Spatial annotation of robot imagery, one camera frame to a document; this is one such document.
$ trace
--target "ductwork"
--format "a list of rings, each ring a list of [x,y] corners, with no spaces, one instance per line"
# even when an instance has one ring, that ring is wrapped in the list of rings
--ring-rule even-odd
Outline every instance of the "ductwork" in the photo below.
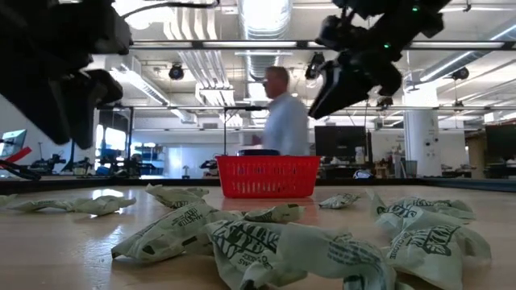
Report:
[[[190,9],[183,8],[181,10],[181,25],[178,20],[180,18],[179,10],[172,8],[170,11],[171,20],[164,23],[164,33],[167,38],[195,39],[190,29]],[[206,13],[206,25],[203,23],[203,13]],[[206,39],[205,28],[210,39],[218,39],[215,30],[215,10],[195,10],[193,17],[193,32],[197,39]],[[197,81],[195,97],[200,103],[205,104],[205,100],[207,100],[211,106],[235,105],[233,88],[227,78],[220,51],[180,52],[179,56]],[[238,114],[235,114],[235,119],[239,119]]]
[[[516,17],[497,27],[485,39],[499,40],[499,41],[514,41],[516,40]],[[467,64],[488,55],[490,52],[457,52],[453,55],[441,60],[439,63],[424,69],[416,77],[422,82],[435,81],[441,77],[452,74],[458,69],[463,68]]]
[[[120,67],[122,70],[113,68],[111,75],[115,79],[120,80],[120,78],[124,78],[125,81],[130,82],[137,89],[148,95],[156,102],[159,102],[162,106],[177,106],[177,104],[173,104],[167,98],[167,94],[161,91],[159,86],[142,75],[142,65],[134,56],[123,57],[120,63]],[[195,124],[198,121],[196,114],[192,114],[185,110],[170,111],[175,114],[184,124]]]
[[[248,40],[278,40],[286,37],[292,14],[292,0],[239,0],[242,36]],[[261,81],[265,69],[278,65],[280,56],[247,56],[251,80]]]

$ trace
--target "computer monitor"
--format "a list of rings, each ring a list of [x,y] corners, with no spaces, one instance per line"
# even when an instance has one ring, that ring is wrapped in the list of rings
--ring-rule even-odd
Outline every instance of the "computer monitor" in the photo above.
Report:
[[[315,154],[317,156],[354,157],[356,147],[367,144],[364,126],[316,126]]]
[[[2,136],[3,143],[0,143],[0,157],[6,158],[22,150],[26,135],[27,130],[4,133]]]
[[[493,125],[485,127],[488,155],[512,157],[516,155],[516,125]]]

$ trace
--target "desk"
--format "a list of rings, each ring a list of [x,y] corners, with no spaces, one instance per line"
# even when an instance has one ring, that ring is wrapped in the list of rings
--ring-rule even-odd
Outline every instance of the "desk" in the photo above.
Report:
[[[491,245],[493,265],[481,270],[464,270],[464,289],[511,290],[516,284],[516,215],[507,214],[516,202],[514,193],[494,193],[426,186],[371,187],[386,203],[402,197],[426,199],[461,199],[470,205],[478,220],[468,228],[483,235]],[[355,237],[379,247],[389,240],[369,215],[365,196],[343,210],[319,209],[314,206],[336,193],[364,191],[360,187],[317,187],[314,195],[301,200],[225,200],[219,187],[209,187],[206,202],[217,209],[261,209],[285,202],[298,202],[313,211],[302,224],[325,228],[347,227]],[[137,265],[127,260],[113,261],[110,249],[125,238],[166,214],[164,207],[144,191],[144,186],[79,188],[47,193],[20,195],[18,201],[45,198],[98,197],[117,194],[136,197],[135,205],[120,213],[94,218],[83,213],[16,213],[3,210],[0,215],[0,280],[10,290],[227,290],[220,280],[211,257],[183,255],[162,263]],[[408,275],[402,281],[414,289],[431,290],[426,282]],[[309,275],[305,280],[282,290],[342,289],[342,280]]]
[[[319,176],[327,180],[353,178],[357,170],[366,168],[366,165],[321,165]]]

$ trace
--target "red object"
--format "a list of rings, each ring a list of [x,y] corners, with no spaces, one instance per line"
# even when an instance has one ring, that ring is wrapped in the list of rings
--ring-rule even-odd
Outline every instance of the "red object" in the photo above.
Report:
[[[31,152],[32,149],[25,147],[24,149],[18,151],[18,153],[5,158],[5,161],[15,163],[16,161],[20,161],[23,157],[29,155]]]
[[[299,198],[314,193],[318,156],[217,156],[230,198]]]

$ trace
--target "black camera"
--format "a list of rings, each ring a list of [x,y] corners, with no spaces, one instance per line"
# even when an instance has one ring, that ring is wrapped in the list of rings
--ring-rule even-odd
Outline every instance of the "black camera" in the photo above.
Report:
[[[172,68],[169,71],[169,77],[171,80],[180,81],[185,77],[185,72],[183,72],[183,68],[181,64],[173,64]]]
[[[343,10],[341,17],[328,16],[315,40],[339,54],[319,70],[324,83],[309,116],[322,118],[378,94],[393,96],[402,85],[402,75],[393,62],[419,34],[431,38],[444,29],[439,13],[451,0],[333,0]],[[381,15],[369,29],[352,25],[355,15],[362,19]]]

